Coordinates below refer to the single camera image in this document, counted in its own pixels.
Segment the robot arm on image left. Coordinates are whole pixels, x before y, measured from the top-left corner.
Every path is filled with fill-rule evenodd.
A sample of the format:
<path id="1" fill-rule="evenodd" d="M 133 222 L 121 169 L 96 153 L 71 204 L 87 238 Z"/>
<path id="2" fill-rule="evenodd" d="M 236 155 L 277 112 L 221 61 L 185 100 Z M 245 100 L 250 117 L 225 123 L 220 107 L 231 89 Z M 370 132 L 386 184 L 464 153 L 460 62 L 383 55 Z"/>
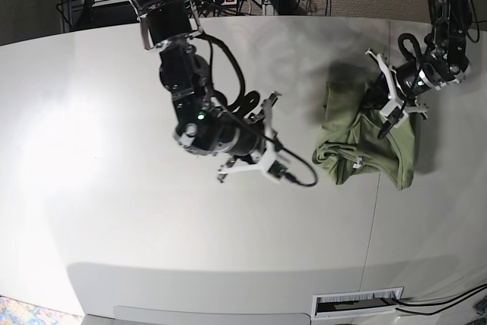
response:
<path id="1" fill-rule="evenodd" d="M 128 0 L 146 50 L 158 52 L 160 80 L 170 92 L 177 117 L 174 138 L 193 155 L 227 154 L 218 180 L 228 174 L 259 171 L 275 182 L 292 180 L 289 163 L 272 128 L 272 107 L 278 93 L 260 100 L 247 92 L 243 72 L 228 47 L 201 26 L 195 0 Z M 212 59 L 202 58 L 192 40 L 219 47 L 233 66 L 239 91 L 233 103 L 215 89 Z"/>

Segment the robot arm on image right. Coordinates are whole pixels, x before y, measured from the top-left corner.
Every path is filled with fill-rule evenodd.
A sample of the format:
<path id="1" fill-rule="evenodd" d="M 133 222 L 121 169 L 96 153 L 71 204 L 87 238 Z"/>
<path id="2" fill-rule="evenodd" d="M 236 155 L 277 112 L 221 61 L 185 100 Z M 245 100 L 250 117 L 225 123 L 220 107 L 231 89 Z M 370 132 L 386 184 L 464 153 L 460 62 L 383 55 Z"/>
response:
<path id="1" fill-rule="evenodd" d="M 459 84 L 469 71 L 468 42 L 478 43 L 469 29 L 479 25 L 473 0 L 428 0 L 431 31 L 420 43 L 411 33 L 398 37 L 398 48 L 406 60 L 400 66 L 387 63 L 385 56 L 367 50 L 380 70 L 375 83 L 363 97 L 365 110 L 376 110 L 381 119 L 379 139 L 399 127 L 411 114 L 427 116 L 428 108 L 418 102 L 420 95 Z"/>

